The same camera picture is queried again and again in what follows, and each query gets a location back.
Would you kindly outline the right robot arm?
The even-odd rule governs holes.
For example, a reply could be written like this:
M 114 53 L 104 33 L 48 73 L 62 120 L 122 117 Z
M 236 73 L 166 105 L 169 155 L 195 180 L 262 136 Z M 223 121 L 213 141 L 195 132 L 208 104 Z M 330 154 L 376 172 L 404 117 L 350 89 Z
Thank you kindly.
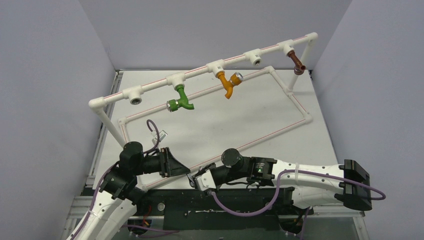
M 369 173 L 355 160 L 343 164 L 306 165 L 282 160 L 242 156 L 229 148 L 220 157 L 221 166 L 211 163 L 188 175 L 191 187 L 208 193 L 221 185 L 245 179 L 258 187 L 291 188 L 281 199 L 282 209 L 289 214 L 317 205 L 343 204 L 356 211 L 372 210 Z

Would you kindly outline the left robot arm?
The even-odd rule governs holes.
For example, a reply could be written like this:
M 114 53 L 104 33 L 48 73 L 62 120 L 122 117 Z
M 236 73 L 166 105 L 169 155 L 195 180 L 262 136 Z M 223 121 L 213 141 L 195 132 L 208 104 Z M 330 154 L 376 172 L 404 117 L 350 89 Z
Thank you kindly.
M 158 173 L 167 179 L 190 172 L 167 147 L 144 151 L 137 141 L 126 143 L 119 160 L 100 178 L 87 212 L 68 239 L 110 240 L 130 216 L 145 213 L 149 189 L 137 186 L 138 176 Z

